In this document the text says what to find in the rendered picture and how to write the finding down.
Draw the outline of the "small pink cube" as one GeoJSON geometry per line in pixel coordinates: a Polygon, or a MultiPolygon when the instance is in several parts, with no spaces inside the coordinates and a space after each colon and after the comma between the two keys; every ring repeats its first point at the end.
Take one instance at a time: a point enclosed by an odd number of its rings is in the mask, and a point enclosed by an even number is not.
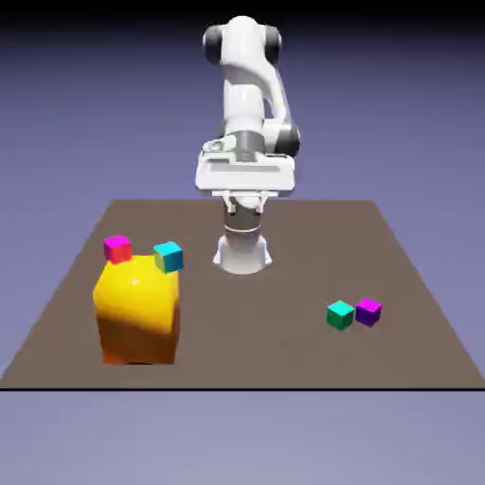
{"type": "Polygon", "coordinates": [[[119,264],[132,258],[131,242],[124,235],[115,235],[103,240],[105,259],[112,264],[119,264]]]}

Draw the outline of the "small purple cube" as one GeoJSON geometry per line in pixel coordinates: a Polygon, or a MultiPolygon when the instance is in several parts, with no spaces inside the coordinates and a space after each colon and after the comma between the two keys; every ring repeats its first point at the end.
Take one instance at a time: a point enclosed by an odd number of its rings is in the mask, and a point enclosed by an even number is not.
{"type": "Polygon", "coordinates": [[[381,317],[382,303],[368,297],[362,298],[355,307],[355,320],[372,327],[381,317]]]}

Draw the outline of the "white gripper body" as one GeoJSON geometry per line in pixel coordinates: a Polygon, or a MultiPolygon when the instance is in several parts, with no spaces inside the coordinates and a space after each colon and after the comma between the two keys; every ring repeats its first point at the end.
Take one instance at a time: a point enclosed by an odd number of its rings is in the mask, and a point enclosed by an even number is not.
{"type": "Polygon", "coordinates": [[[201,191],[290,192],[295,185],[295,160],[287,155],[256,153],[255,162],[237,161],[234,152],[198,157],[195,186],[201,191]]]}

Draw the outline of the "large yellow box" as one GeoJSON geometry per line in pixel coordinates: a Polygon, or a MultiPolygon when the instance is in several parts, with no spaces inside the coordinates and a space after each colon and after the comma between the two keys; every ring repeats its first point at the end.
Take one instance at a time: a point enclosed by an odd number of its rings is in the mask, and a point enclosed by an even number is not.
{"type": "Polygon", "coordinates": [[[93,303],[105,364],[174,363],[180,332],[177,271],[163,272],[152,255],[108,261],[93,303]]]}

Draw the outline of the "small green cube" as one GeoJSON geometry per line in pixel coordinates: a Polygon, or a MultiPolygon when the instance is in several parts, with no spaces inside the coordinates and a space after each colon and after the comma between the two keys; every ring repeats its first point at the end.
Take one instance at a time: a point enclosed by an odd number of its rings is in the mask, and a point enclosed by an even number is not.
{"type": "Polygon", "coordinates": [[[343,300],[337,300],[327,307],[326,322],[333,328],[344,331],[354,318],[354,308],[343,300]]]}

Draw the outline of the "small cyan cube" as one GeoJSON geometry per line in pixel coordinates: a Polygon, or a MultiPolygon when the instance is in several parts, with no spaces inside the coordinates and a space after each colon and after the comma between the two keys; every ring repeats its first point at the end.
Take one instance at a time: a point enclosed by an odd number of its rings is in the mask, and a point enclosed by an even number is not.
{"type": "Polygon", "coordinates": [[[183,249],[173,241],[157,244],[153,247],[155,265],[165,274],[184,268],[183,249]]]}

